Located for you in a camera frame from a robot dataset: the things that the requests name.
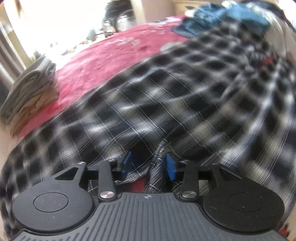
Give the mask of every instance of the wooden furniture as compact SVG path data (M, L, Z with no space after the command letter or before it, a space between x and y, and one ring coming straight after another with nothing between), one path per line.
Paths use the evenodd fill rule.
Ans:
M175 5L176 15L184 14L187 10L186 6L192 6L199 8L202 5L210 3L209 1L197 1L197 0L172 0Z

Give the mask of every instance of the gray curtain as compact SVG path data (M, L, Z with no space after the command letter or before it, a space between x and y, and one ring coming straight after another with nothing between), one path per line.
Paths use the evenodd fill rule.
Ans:
M0 84L9 90L14 80L24 70L24 63L16 53L0 22Z

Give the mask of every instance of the plaid fabric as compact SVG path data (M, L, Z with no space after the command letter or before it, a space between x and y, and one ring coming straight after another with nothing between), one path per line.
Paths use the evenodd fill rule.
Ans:
M288 214L296 182L295 80L288 62L272 57L262 38L231 19L144 59L12 151L0 183L5 230L9 236L18 231L11 203L26 188L72 163L97 165L126 150L140 155L124 182L148 174L145 192L163 190L162 155L171 151L202 165L237 167L278 193Z

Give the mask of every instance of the ribbed surface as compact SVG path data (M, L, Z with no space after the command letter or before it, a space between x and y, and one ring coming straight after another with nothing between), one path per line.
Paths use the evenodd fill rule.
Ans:
M15 241L281 241L277 232L239 235L210 223L196 204L178 201L173 194L123 193L102 203L82 226L66 234L37 236L20 233Z

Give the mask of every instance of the pink bedsheet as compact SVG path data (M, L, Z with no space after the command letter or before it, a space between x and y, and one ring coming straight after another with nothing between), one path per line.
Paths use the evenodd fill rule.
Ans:
M160 51L168 42L183 42L186 38L171 31L182 17L160 23L148 23L115 34L75 55L57 71L60 97L33 117L21 130L25 136L71 105L77 98L109 80L121 70Z

